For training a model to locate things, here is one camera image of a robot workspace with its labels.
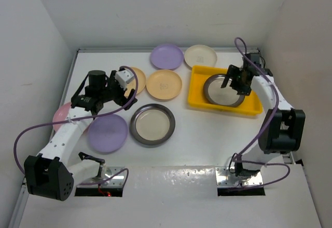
beige plate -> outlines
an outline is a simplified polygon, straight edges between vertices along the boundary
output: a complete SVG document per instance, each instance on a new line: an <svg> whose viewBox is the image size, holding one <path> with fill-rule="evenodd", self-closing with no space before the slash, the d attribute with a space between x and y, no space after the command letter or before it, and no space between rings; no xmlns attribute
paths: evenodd
<svg viewBox="0 0 332 228"><path fill-rule="evenodd" d="M151 74L146 89L151 96L160 100L176 97L182 88L182 80L178 74L170 70L158 70Z"/></svg>
<svg viewBox="0 0 332 228"><path fill-rule="evenodd" d="M217 54L209 46L194 45L186 50L185 62L190 67L194 65L214 67L217 62Z"/></svg>
<svg viewBox="0 0 332 228"><path fill-rule="evenodd" d="M139 88L137 89L137 93L136 93L136 95L137 95L144 89L145 84L146 84L146 77L145 77L144 72L141 71L140 69L135 68L135 67L131 67L131 68L134 70L134 72L136 73L137 79L139 80ZM127 90L124 93L124 96L128 97L131 89L134 89L135 87L136 87L136 80L134 79L133 81L131 81L130 84L127 85Z"/></svg>

pink plate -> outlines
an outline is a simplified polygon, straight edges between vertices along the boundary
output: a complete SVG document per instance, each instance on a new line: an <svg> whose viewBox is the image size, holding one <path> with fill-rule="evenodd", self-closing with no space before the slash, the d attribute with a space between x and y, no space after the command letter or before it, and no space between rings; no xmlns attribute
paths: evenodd
<svg viewBox="0 0 332 228"><path fill-rule="evenodd" d="M58 108L58 110L56 111L56 113L53 116L53 122L60 122L62 120L66 120L66 117L68 115L70 108L71 108L70 102L68 102L68 103L62 105L60 108ZM61 125L62 124L53 125L54 130L58 131L59 128L61 127Z"/></svg>

purple plate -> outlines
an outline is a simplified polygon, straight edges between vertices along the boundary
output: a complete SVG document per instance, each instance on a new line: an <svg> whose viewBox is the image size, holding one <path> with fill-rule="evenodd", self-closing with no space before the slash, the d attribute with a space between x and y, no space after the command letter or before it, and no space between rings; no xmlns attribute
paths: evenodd
<svg viewBox="0 0 332 228"><path fill-rule="evenodd" d="M88 130L88 140L93 149L101 153L118 150L126 141L128 125L118 115L97 118Z"/></svg>
<svg viewBox="0 0 332 228"><path fill-rule="evenodd" d="M176 69L183 62L183 58L183 52L177 46L170 44L157 46L150 55L151 63L164 70Z"/></svg>

white wall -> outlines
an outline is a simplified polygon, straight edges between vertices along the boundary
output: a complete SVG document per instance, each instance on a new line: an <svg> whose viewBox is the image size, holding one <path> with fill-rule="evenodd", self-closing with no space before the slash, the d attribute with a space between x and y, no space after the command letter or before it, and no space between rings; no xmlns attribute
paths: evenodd
<svg viewBox="0 0 332 228"><path fill-rule="evenodd" d="M306 113L299 154L324 227L332 227L332 0L286 0L264 45L287 100Z"/></svg>
<svg viewBox="0 0 332 228"><path fill-rule="evenodd" d="M71 47L262 44L284 0L41 0Z"/></svg>
<svg viewBox="0 0 332 228"><path fill-rule="evenodd" d="M0 0L0 37L0 227L7 227L23 179L14 140L23 129L51 121L73 54L40 0ZM49 135L40 129L23 136L20 162Z"/></svg>

yellow tray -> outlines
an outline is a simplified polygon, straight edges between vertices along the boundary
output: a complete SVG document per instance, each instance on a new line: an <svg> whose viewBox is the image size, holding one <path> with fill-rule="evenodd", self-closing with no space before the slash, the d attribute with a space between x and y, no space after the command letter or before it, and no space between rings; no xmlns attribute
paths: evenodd
<svg viewBox="0 0 332 228"><path fill-rule="evenodd" d="M245 115L258 115L263 111L262 105L256 93L251 91L251 94L245 97L244 101L236 108L211 104L204 96L203 86L205 81L215 74L226 74L227 69L198 66L192 67L191 79L189 86L188 103L192 107L232 111Z"/></svg>

